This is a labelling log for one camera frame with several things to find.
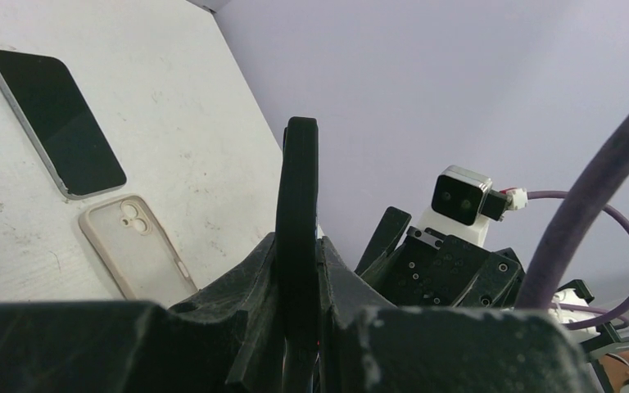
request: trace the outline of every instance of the white table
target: white table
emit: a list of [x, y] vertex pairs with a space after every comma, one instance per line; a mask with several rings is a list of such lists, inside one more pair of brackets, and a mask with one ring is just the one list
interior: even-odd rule
[[0, 92], [0, 300], [121, 298], [77, 217], [137, 193], [195, 283], [273, 230], [281, 153], [213, 17], [184, 0], [0, 0], [0, 48], [71, 70], [129, 178], [67, 201]]

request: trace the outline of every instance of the black camera front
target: black camera front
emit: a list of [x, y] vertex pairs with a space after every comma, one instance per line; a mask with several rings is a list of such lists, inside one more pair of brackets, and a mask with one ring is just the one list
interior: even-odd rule
[[445, 217], [470, 226], [476, 222], [482, 201], [480, 188], [441, 175], [435, 183], [431, 207]]

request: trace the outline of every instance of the cable connector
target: cable connector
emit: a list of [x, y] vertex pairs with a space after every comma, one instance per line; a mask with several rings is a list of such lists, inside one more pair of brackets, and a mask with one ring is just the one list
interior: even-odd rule
[[526, 188], [510, 188], [504, 191], [508, 196], [508, 210], [520, 210], [527, 207], [527, 189]]

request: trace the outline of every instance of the smartphone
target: smartphone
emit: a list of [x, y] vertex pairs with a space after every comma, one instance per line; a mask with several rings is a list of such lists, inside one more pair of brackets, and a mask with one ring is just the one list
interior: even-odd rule
[[60, 60], [0, 50], [0, 89], [64, 196], [83, 199], [126, 183], [115, 153]]

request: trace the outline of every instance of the beige phone case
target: beige phone case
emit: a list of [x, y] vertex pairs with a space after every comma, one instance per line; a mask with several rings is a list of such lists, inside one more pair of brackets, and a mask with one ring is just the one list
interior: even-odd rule
[[127, 299], [169, 307], [197, 292], [165, 230], [140, 196], [92, 206], [79, 217], [79, 225]]

